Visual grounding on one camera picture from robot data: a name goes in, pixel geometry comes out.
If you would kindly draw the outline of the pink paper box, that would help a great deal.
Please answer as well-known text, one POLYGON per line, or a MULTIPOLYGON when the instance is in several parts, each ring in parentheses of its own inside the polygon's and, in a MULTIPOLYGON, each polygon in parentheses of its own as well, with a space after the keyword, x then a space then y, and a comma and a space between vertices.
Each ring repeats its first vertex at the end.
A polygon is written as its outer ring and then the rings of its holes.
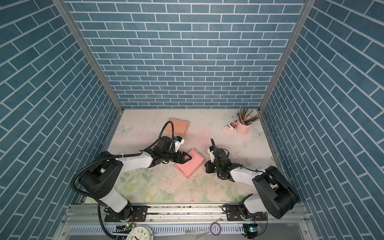
POLYGON ((188 155, 192 157, 191 160, 184 164, 176 164, 176 168, 186 179, 189 179, 205 162, 203 156, 194 149, 190 150, 188 155))

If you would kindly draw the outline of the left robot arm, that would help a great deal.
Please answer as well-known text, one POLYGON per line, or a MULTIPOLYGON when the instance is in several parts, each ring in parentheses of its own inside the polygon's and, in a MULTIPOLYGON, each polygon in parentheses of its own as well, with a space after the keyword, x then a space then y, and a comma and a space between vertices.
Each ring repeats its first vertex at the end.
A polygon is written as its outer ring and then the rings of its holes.
POLYGON ((185 164, 192 157, 179 151, 184 139, 175 136, 174 123, 168 121, 158 138, 150 146, 136 154, 112 155, 102 152, 89 165, 83 167, 71 179, 71 189, 82 196, 94 199, 127 220, 133 212, 132 204, 114 188, 121 174, 136 169, 149 169, 161 163, 185 164))

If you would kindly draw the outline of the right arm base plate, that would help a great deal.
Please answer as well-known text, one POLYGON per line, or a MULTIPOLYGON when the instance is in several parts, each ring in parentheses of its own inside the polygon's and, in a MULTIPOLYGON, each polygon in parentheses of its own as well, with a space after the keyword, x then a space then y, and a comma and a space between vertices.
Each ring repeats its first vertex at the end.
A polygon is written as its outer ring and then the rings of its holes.
POLYGON ((222 206, 222 210, 228 221, 266 221, 268 218, 264 212, 251 214, 247 211, 241 211, 239 205, 225 204, 222 206))

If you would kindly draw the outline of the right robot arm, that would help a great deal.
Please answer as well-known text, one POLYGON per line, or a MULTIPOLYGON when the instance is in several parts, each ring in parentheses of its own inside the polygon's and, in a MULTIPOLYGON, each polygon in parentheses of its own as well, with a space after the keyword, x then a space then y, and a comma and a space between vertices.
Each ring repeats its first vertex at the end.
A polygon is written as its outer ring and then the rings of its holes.
POLYGON ((297 190, 276 167, 257 170, 232 163, 227 150, 217 148, 213 139, 211 143, 208 148, 211 159, 205 163, 206 173, 216 174, 220 180, 253 186, 258 193, 257 196, 246 196, 237 205, 242 218, 249 219, 265 212, 281 219, 300 201, 297 190))

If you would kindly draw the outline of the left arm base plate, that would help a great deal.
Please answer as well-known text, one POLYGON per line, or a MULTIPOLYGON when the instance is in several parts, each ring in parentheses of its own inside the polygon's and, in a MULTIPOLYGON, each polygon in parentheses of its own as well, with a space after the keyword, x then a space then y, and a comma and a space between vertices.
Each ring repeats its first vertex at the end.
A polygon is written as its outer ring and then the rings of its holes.
POLYGON ((128 205, 120 212, 114 212, 111 208, 104 209, 106 222, 144 222, 147 217, 148 206, 128 205))

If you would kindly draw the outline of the orange paper box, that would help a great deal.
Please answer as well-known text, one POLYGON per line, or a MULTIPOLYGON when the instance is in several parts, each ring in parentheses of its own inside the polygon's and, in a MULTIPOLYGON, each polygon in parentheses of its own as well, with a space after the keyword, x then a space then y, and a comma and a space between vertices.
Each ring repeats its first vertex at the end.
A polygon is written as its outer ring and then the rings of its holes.
POLYGON ((174 118, 170 118, 169 121, 173 123, 175 136, 181 136, 181 137, 186 136, 186 133, 190 124, 188 121, 174 119, 174 118))

